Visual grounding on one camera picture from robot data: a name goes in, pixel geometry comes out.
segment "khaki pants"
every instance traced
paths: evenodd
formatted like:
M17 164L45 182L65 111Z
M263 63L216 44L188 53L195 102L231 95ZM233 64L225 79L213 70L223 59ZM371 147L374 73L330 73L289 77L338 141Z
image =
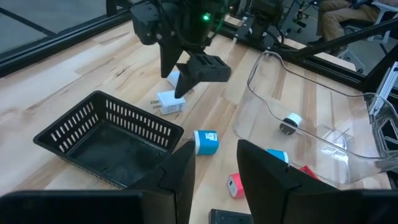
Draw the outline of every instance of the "khaki pants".
M319 6L317 35L327 41L344 36L340 22L349 19L375 22L379 10L375 7L363 5L359 9L350 9L351 3L344 0L322 1Z

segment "person's leg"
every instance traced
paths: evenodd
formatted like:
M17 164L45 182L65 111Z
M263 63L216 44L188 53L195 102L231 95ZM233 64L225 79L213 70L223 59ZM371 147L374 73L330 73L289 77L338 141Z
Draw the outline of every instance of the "person's leg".
M340 26L340 22L347 21L349 19L357 19L361 21L376 21L379 15L379 10L367 5L361 6L359 9L339 9L336 11L326 12L323 15L323 34L326 41L330 41L339 37L344 36L344 30ZM337 48L332 51L332 55L336 55L346 46Z
M307 45L317 45L322 44L325 39L323 38L323 15L326 12L335 11L337 9L342 9L349 7L351 4L345 0L327 0L321 1L319 3L318 9L318 25L317 25L317 36L321 36L319 40L308 42Z

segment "red object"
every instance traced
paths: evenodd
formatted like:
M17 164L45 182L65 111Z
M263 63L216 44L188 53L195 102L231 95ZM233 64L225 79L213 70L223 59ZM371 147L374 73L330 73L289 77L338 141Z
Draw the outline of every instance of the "red object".
M301 170L302 172L308 174L309 176L313 177L314 179L319 180L318 177L315 175L315 173L312 172L312 170L307 165L301 167L299 170Z
M226 186L233 198L244 197L243 185L239 173L229 175Z

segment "person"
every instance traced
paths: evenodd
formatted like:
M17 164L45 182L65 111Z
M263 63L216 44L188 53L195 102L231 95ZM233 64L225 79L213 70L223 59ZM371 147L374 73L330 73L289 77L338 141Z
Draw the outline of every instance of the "person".
M344 36L340 22L357 19L375 22L379 9L371 4L372 1L327 0L322 1L318 11L317 35L318 40L307 43L308 45L322 44L326 41ZM398 0L380 0L383 4L398 6ZM347 46L333 49L330 54L337 56L346 50Z

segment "black metal frame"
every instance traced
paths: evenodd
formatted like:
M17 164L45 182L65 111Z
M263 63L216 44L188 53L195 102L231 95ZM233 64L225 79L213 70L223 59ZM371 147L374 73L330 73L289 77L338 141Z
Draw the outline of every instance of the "black metal frame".
M47 35L47 37L40 40L36 40L21 47L1 53L0 78L32 65L33 63L37 63L53 54L65 50L131 19L129 11L125 9L117 10L113 1L107 0L106 15L97 17L55 34L38 24L34 24L33 22L3 8L0 8L0 13Z
M249 37L242 35L242 30L246 30L251 27L250 18L246 19L241 27L228 22L223 23L222 28L219 31L220 35L228 37L230 39L237 38L238 42L255 48L260 51L270 49L277 52L287 62L294 63L307 70L313 71L327 78L340 82L344 85L350 86L362 92L376 92L385 72L388 67L392 65L392 62L398 60L398 45L396 45L365 77L364 75L352 71L350 69L341 67L327 60L321 59L314 56L320 52L331 50L336 47L347 45L352 42L365 39L372 35L383 33L387 30L398 27L398 19L386 21L379 25L368 27L359 32L340 37L338 39L326 42L316 47L305 47L297 50L287 45L277 45L271 38L267 36L262 41L255 41ZM394 88L391 91L388 99L393 105L398 105L398 89Z

